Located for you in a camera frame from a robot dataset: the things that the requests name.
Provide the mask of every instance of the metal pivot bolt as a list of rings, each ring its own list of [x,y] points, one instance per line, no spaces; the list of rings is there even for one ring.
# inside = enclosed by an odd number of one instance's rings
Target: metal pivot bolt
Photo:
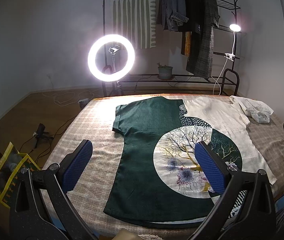
[[[265,170],[260,169],[260,170],[259,170],[259,174],[261,174],[261,175],[266,175],[266,171],[265,171]]]
[[[235,164],[231,164],[231,165],[229,166],[229,170],[230,170],[230,171],[238,171],[238,167],[237,167]]]
[[[49,166],[49,169],[51,170],[51,171],[55,171],[55,170],[57,170],[59,168],[59,164],[57,164],[57,163],[53,163],[53,164],[51,164],[50,166]]]
[[[24,168],[21,169],[21,173],[24,174],[24,173],[27,172],[27,170],[28,170],[28,168],[27,168],[27,167],[24,167]]]

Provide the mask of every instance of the round lamp head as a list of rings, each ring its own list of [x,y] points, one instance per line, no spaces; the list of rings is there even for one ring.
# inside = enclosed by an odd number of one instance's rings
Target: round lamp head
[[[95,64],[95,59],[96,59],[98,50],[104,44],[109,43],[109,42],[122,43],[124,47],[126,48],[126,50],[128,51],[128,61],[126,62],[126,65],[122,70],[115,72],[111,75],[106,75],[98,70]],[[91,47],[89,51],[89,55],[88,55],[88,65],[89,65],[89,69],[91,73],[93,74],[93,76],[95,76],[96,78],[102,81],[111,82],[111,81],[119,80],[122,77],[124,77],[131,70],[133,63],[134,63],[134,59],[135,59],[134,48],[132,44],[129,42],[129,40],[117,34],[110,34],[110,35],[101,37],[93,44],[93,46]]]
[[[231,25],[229,26],[229,28],[230,28],[232,31],[234,31],[234,32],[239,32],[239,31],[241,31],[241,27],[238,26],[237,24],[231,24]]]

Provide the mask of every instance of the green plant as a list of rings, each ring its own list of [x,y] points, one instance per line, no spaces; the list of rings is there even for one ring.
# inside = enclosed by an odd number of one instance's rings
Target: green plant
[[[172,67],[167,66],[167,65],[162,66],[162,65],[160,64],[160,62],[159,62],[159,63],[157,63],[157,65],[158,65],[158,68],[164,68],[164,69],[172,68]]]

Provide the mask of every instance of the black metal rack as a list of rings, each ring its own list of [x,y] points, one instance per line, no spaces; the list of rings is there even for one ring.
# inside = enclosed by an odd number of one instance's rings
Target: black metal rack
[[[234,17],[235,17],[235,24],[237,24],[237,10],[240,9],[239,6],[237,6],[237,1],[238,0],[233,0],[233,3],[225,1],[225,0],[216,0],[217,2],[217,6],[227,9],[227,10],[231,10]],[[105,35],[105,0],[103,0],[103,27],[104,27],[104,35]],[[222,31],[226,31],[226,32],[230,32],[233,33],[233,31],[227,27],[227,26],[223,26],[223,25],[219,25],[219,28],[214,27],[215,29],[218,30],[222,30]],[[235,32],[235,46],[234,46],[234,54],[236,54],[236,45],[237,45],[237,32]],[[103,72],[105,72],[108,68],[110,69],[110,71],[112,72],[112,68],[110,65],[107,64],[107,60],[106,60],[106,48],[104,48],[105,50],[105,64],[106,67],[104,67]],[[224,53],[221,52],[213,52],[213,54],[215,55],[219,55],[219,56],[225,56]],[[228,95],[223,89],[224,89],[224,85],[232,85],[235,86],[234,89],[234,95],[237,95],[237,91],[238,91],[238,87],[239,87],[239,75],[237,74],[236,71],[234,71],[234,64],[235,64],[235,60],[233,61],[232,64],[232,69],[225,69],[224,73],[223,73],[223,77],[210,77],[208,79],[205,78],[200,78],[200,77],[196,77],[193,75],[173,75],[173,78],[171,80],[161,80],[158,78],[158,74],[127,74],[126,76],[124,76],[123,78],[121,78],[121,82],[123,83],[140,83],[140,82],[164,82],[164,83],[196,83],[196,84],[215,84],[215,81],[217,80],[217,83],[221,85],[221,94],[225,94]],[[232,80],[230,80],[229,78],[226,77],[226,73],[231,72],[233,74],[235,74],[237,81],[236,83],[233,82]],[[107,95],[107,91],[106,91],[106,84],[104,81],[102,81],[102,88],[103,88],[103,94],[104,96],[108,96]],[[179,91],[191,91],[191,90],[186,90],[186,89],[179,89],[178,87],[176,88]]]

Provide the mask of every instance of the blue textured finger pad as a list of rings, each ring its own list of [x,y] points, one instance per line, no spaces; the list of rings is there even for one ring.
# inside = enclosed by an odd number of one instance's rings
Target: blue textured finger pad
[[[77,156],[65,171],[62,179],[63,192],[72,191],[77,184],[81,174],[83,173],[86,165],[92,157],[93,146],[90,141],[82,147]]]
[[[215,162],[209,156],[207,150],[200,145],[200,143],[196,143],[194,153],[195,158],[201,166],[208,182],[211,184],[212,189],[217,193],[224,193],[225,178],[220,169],[215,165]]]

